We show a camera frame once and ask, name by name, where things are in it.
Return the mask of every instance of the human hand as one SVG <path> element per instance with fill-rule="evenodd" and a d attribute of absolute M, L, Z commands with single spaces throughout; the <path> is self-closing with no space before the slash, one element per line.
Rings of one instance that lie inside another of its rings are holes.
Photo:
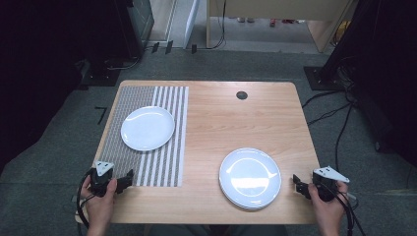
<path fill-rule="evenodd" d="M 88 189 L 90 177 L 88 176 L 83 183 L 81 189 L 81 196 L 88 198 L 91 196 L 91 191 Z M 93 197 L 87 201 L 87 213 L 89 214 L 89 236 L 105 235 L 105 231 L 110 224 L 111 216 L 113 215 L 114 194 L 117 188 L 117 180 L 112 179 L 107 185 L 105 195 L 100 197 Z"/>
<path fill-rule="evenodd" d="M 336 185 L 338 191 L 343 193 L 347 199 L 347 185 L 341 181 L 337 181 Z M 322 201 L 319 197 L 319 191 L 314 184 L 309 184 L 309 193 L 321 234 L 323 236 L 339 235 L 340 223 L 344 214 L 343 205 L 337 199 L 333 199 L 330 202 Z M 338 196 L 347 204 L 347 200 L 341 194 L 338 194 Z"/>

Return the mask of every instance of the white plate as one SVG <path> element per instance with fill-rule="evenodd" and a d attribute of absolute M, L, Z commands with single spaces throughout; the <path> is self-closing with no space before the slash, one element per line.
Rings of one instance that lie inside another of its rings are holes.
<path fill-rule="evenodd" d="M 167 110 L 147 106 L 132 112 L 123 122 L 120 133 L 129 148 L 152 150 L 168 142 L 174 128 L 174 118 Z"/>
<path fill-rule="evenodd" d="M 219 181 L 224 195 L 233 204 L 248 209 L 266 207 L 281 187 L 281 176 L 273 159 L 249 147 L 236 149 L 224 158 Z"/>

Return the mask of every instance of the black cable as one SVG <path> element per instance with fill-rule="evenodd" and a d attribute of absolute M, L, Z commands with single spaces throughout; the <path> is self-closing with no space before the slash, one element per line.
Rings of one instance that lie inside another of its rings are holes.
<path fill-rule="evenodd" d="M 345 93 L 344 93 L 344 97 L 345 97 L 345 99 L 346 99 L 349 103 L 351 103 L 352 105 L 355 105 L 355 104 L 356 104 L 356 100 L 351 100 L 351 99 L 349 98 L 348 94 L 350 93 L 350 90 L 351 90 L 351 89 L 352 89 L 352 87 L 354 87 L 354 86 L 355 86 L 355 84 L 354 84 L 354 83 L 350 84 L 347 88 L 345 88 Z"/>
<path fill-rule="evenodd" d="M 316 94 L 316 95 L 314 95 L 314 96 L 312 96 L 312 97 L 310 97 L 305 103 L 304 103 L 304 105 L 302 105 L 302 107 L 304 108 L 306 105 L 308 105 L 309 103 L 310 103 L 310 101 L 312 101 L 313 99 L 316 99 L 316 98 L 318 98 L 318 97 L 321 97 L 321 96 L 325 96 L 325 95 L 330 95 L 330 94 L 334 94 L 334 93 L 337 93 L 337 92 L 340 92 L 340 90 L 333 90 L 333 91 L 326 91 L 326 92 L 322 92 L 322 93 L 319 93 L 319 94 Z"/>
<path fill-rule="evenodd" d="M 343 200 L 337 195 L 337 193 L 335 193 L 331 188 L 329 188 L 327 185 L 325 185 L 323 183 L 321 183 L 321 185 L 326 187 L 328 189 L 328 191 L 330 191 L 334 195 L 334 197 L 340 202 L 340 204 L 343 206 L 344 211 L 346 212 L 346 217 L 347 217 L 347 235 L 352 236 L 354 222 L 352 220 L 352 210 L 350 210 L 350 208 L 348 206 L 349 201 L 347 201 L 347 204 L 345 204 L 343 202 Z"/>
<path fill-rule="evenodd" d="M 323 114 L 320 118 L 317 118 L 317 119 L 314 119 L 314 120 L 312 120 L 312 121 L 307 122 L 307 125 L 308 125 L 308 126 L 310 126 L 310 125 L 313 125 L 314 123 L 316 123 L 316 122 L 318 122 L 318 121 L 321 121 L 321 120 L 324 120 L 324 119 L 326 119 L 326 118 L 328 118 L 328 117 L 331 117 L 331 116 L 333 116 L 335 113 L 337 113 L 337 111 L 339 111 L 339 110 L 342 110 L 342 109 L 346 108 L 349 104 L 350 104 L 350 103 L 347 103 L 347 104 L 345 104 L 345 105 L 343 105 L 343 106 L 341 106 L 341 107 L 339 107 L 339 108 L 337 108 L 337 109 L 334 109 L 334 110 L 332 110 L 332 111 L 326 112 L 326 113 L 325 113 L 325 114 Z"/>
<path fill-rule="evenodd" d="M 88 200 L 90 200 L 90 199 L 92 199 L 94 197 L 95 197 L 95 195 L 90 195 L 86 199 L 84 199 L 83 202 L 81 203 L 81 208 L 83 208 L 86 205 L 86 203 L 87 203 Z"/>
<path fill-rule="evenodd" d="M 89 221 L 86 219 L 86 216 L 83 213 L 83 209 L 81 208 L 80 196 L 81 196 L 81 190 L 83 188 L 84 181 L 86 181 L 87 177 L 91 174 L 91 172 L 92 172 L 92 169 L 87 171 L 86 174 L 84 175 L 83 179 L 81 180 L 80 186 L 79 186 L 79 189 L 78 189 L 78 193 L 77 193 L 77 201 L 76 201 L 77 213 L 78 213 L 81 221 L 83 222 L 83 224 L 86 226 L 86 228 L 89 228 Z"/>
<path fill-rule="evenodd" d="M 350 115 L 350 111 L 352 110 L 352 106 L 353 106 L 353 104 L 350 103 L 349 110 L 347 111 L 346 119 L 344 120 L 343 127 L 341 128 L 341 131 L 340 131 L 340 133 L 337 137 L 336 145 L 335 145 L 335 148 L 334 148 L 334 161 L 335 161 L 335 168 L 336 168 L 337 172 L 339 171 L 338 170 L 338 156 L 337 156 L 338 144 L 340 142 L 341 135 L 343 134 L 344 129 L 346 128 L 346 124 L 347 124 L 347 121 L 349 119 L 349 115 Z"/>
<path fill-rule="evenodd" d="M 220 40 L 218 41 L 218 43 L 217 43 L 217 45 L 216 46 L 214 46 L 214 47 L 207 47 L 206 49 L 215 49 L 215 48 L 217 48 L 217 47 L 219 47 L 221 44 L 223 44 L 223 42 L 224 42 L 224 45 L 226 45 L 226 39 L 225 39 L 225 30 L 224 30 L 224 17 L 225 17 L 225 14 L 226 14 L 226 1 L 227 0 L 224 0 L 224 3 L 223 3 L 223 14 L 222 14 L 222 21 L 221 21 L 221 24 L 220 24 L 220 21 L 219 21 L 219 19 L 217 18 L 217 20 L 218 20 L 218 24 L 220 25 L 220 27 L 221 27 L 221 37 L 220 37 Z"/>
<path fill-rule="evenodd" d="M 115 70 L 127 70 L 127 69 L 131 69 L 136 64 L 138 64 L 138 62 L 140 60 L 141 60 L 141 57 L 137 57 L 136 60 L 135 60 L 135 62 L 132 63 L 131 65 L 127 66 L 127 67 L 107 67 L 107 70 L 109 70 L 109 71 L 115 71 Z"/>
<path fill-rule="evenodd" d="M 343 195 L 343 193 L 341 193 L 340 191 L 337 191 L 338 193 L 340 193 L 345 199 L 346 199 L 346 201 L 347 201 L 347 205 L 349 206 L 349 208 L 350 208 L 350 211 L 351 211 L 351 213 L 352 213 L 352 216 L 353 216 L 353 224 L 357 224 L 358 225 L 358 228 L 359 228 L 359 230 L 361 231 L 361 233 L 362 233 L 362 235 L 363 236 L 365 236 L 366 234 L 365 234 L 365 231 L 363 230 L 363 228 L 362 228 L 362 226 L 361 226 L 361 224 L 360 224 L 360 222 L 359 222 L 359 220 L 358 220 L 358 218 L 356 217 L 356 215 L 355 215 L 355 212 L 353 211 L 353 209 L 355 209 L 356 207 L 352 207 L 352 205 L 350 204 L 350 202 L 349 202 L 349 200 Z"/>

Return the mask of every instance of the black circular hole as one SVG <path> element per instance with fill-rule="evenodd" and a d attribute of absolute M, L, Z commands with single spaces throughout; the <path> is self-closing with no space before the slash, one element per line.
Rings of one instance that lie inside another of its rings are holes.
<path fill-rule="evenodd" d="M 236 93 L 237 98 L 244 100 L 246 98 L 248 98 L 248 94 L 245 91 L 238 91 Z"/>

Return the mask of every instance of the gray striped placemat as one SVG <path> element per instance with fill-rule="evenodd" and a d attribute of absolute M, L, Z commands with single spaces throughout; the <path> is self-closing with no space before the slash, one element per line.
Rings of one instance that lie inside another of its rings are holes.
<path fill-rule="evenodd" d="M 122 87 L 100 161 L 114 163 L 113 177 L 135 172 L 134 185 L 177 187 L 182 184 L 188 87 Z M 159 106 L 172 114 L 175 130 L 162 147 L 149 151 L 129 148 L 120 129 L 125 118 L 145 106 Z"/>

